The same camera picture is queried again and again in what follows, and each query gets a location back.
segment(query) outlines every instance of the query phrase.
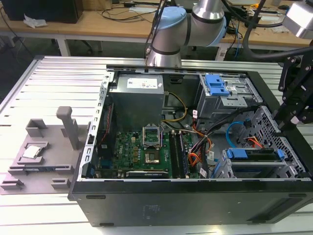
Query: blue plastic latch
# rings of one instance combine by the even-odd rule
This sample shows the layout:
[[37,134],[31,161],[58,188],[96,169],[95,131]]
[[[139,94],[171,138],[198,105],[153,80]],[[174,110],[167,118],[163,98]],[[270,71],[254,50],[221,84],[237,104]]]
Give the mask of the blue plastic latch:
[[226,155],[228,158],[233,158],[233,153],[231,152],[230,149],[226,151]]
[[215,174],[218,171],[218,169],[220,168],[220,166],[221,166],[221,162],[217,163],[216,167],[213,169],[211,179],[213,179],[215,177]]
[[284,159],[285,159],[285,152],[284,152],[283,150],[278,149],[278,150],[277,150],[277,155],[279,156],[279,158],[280,158],[281,160],[284,160]]
[[248,155],[243,148],[231,148],[230,150],[234,158],[248,158]]
[[205,81],[210,89],[210,95],[229,96],[229,91],[225,88],[225,83],[219,75],[206,74]]

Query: white paper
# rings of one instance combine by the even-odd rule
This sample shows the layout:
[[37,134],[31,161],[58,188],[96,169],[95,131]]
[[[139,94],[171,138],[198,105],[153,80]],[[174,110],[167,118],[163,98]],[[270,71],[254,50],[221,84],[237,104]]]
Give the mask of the white paper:
[[26,16],[25,14],[24,14],[24,17],[25,17],[24,23],[27,24],[29,27],[36,28],[36,27],[47,26],[47,23],[45,22],[45,20],[35,20]]

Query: yellow wire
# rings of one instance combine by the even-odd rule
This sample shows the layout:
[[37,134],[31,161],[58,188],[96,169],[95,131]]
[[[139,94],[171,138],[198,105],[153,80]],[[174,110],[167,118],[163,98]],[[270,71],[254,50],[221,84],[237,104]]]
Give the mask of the yellow wire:
[[182,117],[180,117],[180,118],[177,118],[177,119],[162,119],[161,121],[175,122],[175,121],[183,120],[186,117],[186,115],[187,115],[187,107],[186,107],[185,103],[175,93],[169,92],[169,94],[172,94],[173,96],[175,96],[183,104],[185,112],[184,112],[184,115]]

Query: wooden desk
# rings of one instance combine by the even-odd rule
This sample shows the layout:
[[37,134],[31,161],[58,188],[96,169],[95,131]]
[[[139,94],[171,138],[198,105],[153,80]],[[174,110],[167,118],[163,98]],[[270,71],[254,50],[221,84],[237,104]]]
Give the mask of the wooden desk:
[[[118,14],[127,9],[114,9],[112,14]],[[135,12],[124,12],[114,15],[114,18],[126,18],[136,15]],[[152,21],[153,14],[142,16]],[[61,54],[70,56],[67,39],[70,40],[94,40],[94,41],[117,41],[144,43],[151,29],[148,21],[134,23],[121,23],[105,19],[98,11],[84,11],[82,17],[76,24],[48,22],[48,26],[32,29],[20,21],[10,21],[5,15],[10,27],[20,37],[51,38],[56,39]],[[246,28],[241,23],[239,31],[244,35]],[[0,19],[0,35],[13,37],[14,34],[8,29],[4,21]],[[226,35],[219,43],[218,60],[223,60],[223,53],[231,45],[234,35]],[[273,33],[271,29],[257,28],[253,30],[249,39],[250,47],[257,49],[289,50],[293,48],[306,47],[309,40],[295,37],[292,33]]]

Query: aluminum extrusion table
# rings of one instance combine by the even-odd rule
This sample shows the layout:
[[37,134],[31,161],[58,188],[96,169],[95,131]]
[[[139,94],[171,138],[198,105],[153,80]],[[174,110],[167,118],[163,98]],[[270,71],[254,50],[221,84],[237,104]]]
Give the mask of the aluminum extrusion table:
[[[60,124],[55,117],[60,105],[73,108],[78,124],[87,124],[97,103],[107,64],[143,65],[142,59],[45,57],[34,60],[0,105],[0,181],[3,180],[27,132],[30,118]],[[273,63],[183,61],[183,66],[223,70],[257,71],[281,99],[277,86],[282,68]],[[313,125],[298,127],[313,145]],[[67,194],[0,196],[0,234],[313,234],[313,204],[277,224],[177,227],[93,228],[76,202]]]

